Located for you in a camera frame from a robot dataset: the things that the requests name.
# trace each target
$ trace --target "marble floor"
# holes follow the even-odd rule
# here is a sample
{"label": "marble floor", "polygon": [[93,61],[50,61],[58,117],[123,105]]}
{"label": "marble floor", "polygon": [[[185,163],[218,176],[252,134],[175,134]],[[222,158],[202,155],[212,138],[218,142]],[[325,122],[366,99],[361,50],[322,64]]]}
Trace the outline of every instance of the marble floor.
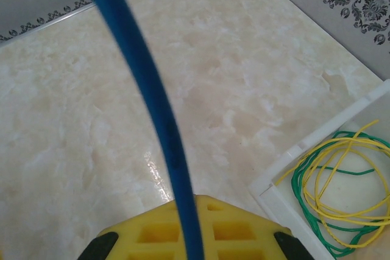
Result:
{"label": "marble floor", "polygon": [[[288,0],[128,0],[182,133],[194,191],[263,214],[248,184],[380,84]],[[0,48],[0,246],[76,259],[173,199],[154,129],[97,8]]]}

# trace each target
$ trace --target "blue hose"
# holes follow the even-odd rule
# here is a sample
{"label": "blue hose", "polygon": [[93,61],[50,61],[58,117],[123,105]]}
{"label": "blue hose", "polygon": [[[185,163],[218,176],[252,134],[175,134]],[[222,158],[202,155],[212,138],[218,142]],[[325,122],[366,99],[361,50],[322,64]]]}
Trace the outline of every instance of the blue hose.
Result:
{"label": "blue hose", "polygon": [[143,95],[165,156],[176,199],[188,260],[204,251],[179,130],[151,53],[125,0],[95,0]]}

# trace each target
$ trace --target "black rubber part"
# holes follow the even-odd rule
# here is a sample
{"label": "black rubber part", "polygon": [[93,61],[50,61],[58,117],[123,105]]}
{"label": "black rubber part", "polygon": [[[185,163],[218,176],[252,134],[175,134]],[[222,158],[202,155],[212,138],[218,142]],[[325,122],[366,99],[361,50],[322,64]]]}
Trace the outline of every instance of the black rubber part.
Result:
{"label": "black rubber part", "polygon": [[93,239],[77,260],[105,260],[119,235],[113,231]]}
{"label": "black rubber part", "polygon": [[285,234],[282,231],[274,233],[274,237],[287,260],[314,260],[305,246],[296,237]]}

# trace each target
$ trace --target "yellow-green wire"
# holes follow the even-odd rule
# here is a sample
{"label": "yellow-green wire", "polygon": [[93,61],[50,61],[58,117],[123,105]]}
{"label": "yellow-green wire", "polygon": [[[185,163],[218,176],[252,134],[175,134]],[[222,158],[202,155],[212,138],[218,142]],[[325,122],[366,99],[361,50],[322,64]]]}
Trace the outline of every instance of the yellow-green wire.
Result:
{"label": "yellow-green wire", "polygon": [[[329,139],[328,141],[325,141],[311,149],[299,160],[295,167],[287,171],[277,182],[277,184],[279,184],[291,172],[293,173],[291,178],[291,187],[300,207],[302,208],[303,214],[305,215],[305,218],[307,219],[313,232],[334,258],[346,256],[355,251],[356,248],[367,246],[379,236],[386,225],[390,224],[390,191],[388,189],[388,184],[380,170],[377,169],[376,165],[366,155],[353,148],[355,146],[366,147],[368,149],[383,152],[388,157],[390,157],[390,144],[387,141],[363,133],[364,129],[377,122],[378,120],[375,120],[365,125],[358,132],[337,131],[333,135],[332,139]],[[353,152],[364,158],[364,160],[367,161],[368,164],[372,166],[372,168],[365,170],[364,172],[351,172],[349,170],[339,169],[338,167],[349,152]],[[328,166],[335,158],[335,156],[340,153],[342,155],[337,161],[335,167]],[[329,155],[330,159],[322,164],[322,160]],[[307,189],[307,183],[316,169],[320,169],[320,171],[316,177],[314,194],[312,194]],[[325,170],[330,170],[331,172],[324,186],[320,189],[318,186],[319,178]],[[321,197],[327,186],[331,183],[332,177],[336,172],[355,176],[376,172],[380,177],[381,182],[383,183],[386,194],[385,198],[376,205],[357,213],[347,213],[323,204],[321,202]],[[367,216],[367,213],[381,207],[384,204],[387,205],[385,215],[377,217]],[[327,220],[330,219],[341,223],[354,223],[361,225],[361,227],[345,228],[339,225],[333,225],[327,222]],[[343,246],[343,248],[336,247],[335,245],[325,240],[319,228],[320,225],[323,225],[332,238],[341,246]],[[345,243],[340,240],[332,232],[332,230],[355,233],[355,235],[349,243]],[[360,243],[362,236],[371,233],[372,235],[368,237],[367,240],[365,240],[363,243]]]}

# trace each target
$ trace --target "green wire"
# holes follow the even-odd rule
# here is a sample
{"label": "green wire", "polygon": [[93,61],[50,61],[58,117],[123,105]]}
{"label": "green wire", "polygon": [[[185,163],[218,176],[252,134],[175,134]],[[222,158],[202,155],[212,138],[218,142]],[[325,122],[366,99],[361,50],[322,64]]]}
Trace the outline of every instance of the green wire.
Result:
{"label": "green wire", "polygon": [[[353,136],[356,134],[356,132],[350,132],[350,131],[337,131],[332,138],[337,138],[337,137],[346,137],[346,138],[353,138]],[[384,141],[383,139],[368,135],[366,133],[360,133],[358,137],[362,138],[368,138],[373,141],[377,141],[385,145],[386,147],[390,147],[390,144],[387,141]],[[335,247],[331,243],[329,243],[327,240],[324,239],[321,230],[320,230],[320,225],[322,225],[322,222],[319,218],[317,218],[315,215],[310,213],[310,210],[306,206],[304,199],[302,198],[302,180],[303,180],[303,175],[305,171],[311,166],[313,160],[315,160],[318,155],[327,147],[330,147],[334,143],[337,143],[336,141],[327,143],[326,145],[322,146],[321,148],[317,149],[315,152],[311,153],[306,157],[306,159],[299,165],[299,167],[293,172],[292,178],[291,178],[291,187],[292,191],[296,197],[296,199],[299,202],[300,207],[302,208],[303,214],[305,218],[307,219],[311,229],[315,233],[315,235],[318,237],[318,239],[322,242],[322,244],[325,246],[325,248],[329,251],[329,253],[336,259],[340,257],[347,256],[351,253],[353,253],[356,249],[354,248],[339,248]],[[326,170],[333,170],[332,167],[325,167]],[[375,172],[374,169],[369,169],[365,170],[363,172],[351,172],[348,170],[336,170],[339,173],[342,174],[347,174],[347,175],[354,175],[354,176],[360,176],[360,175],[365,175],[371,172]],[[356,245],[359,243],[359,240],[361,237],[363,237],[365,234],[369,234],[375,230],[377,230],[379,227],[371,227],[371,226],[364,226],[361,228],[344,228],[344,227],[339,227],[337,225],[332,225],[332,224],[327,224],[330,228],[333,228],[335,230],[339,231],[345,231],[345,232],[350,232],[350,233],[356,233],[356,235],[352,238],[350,241],[350,245]]]}

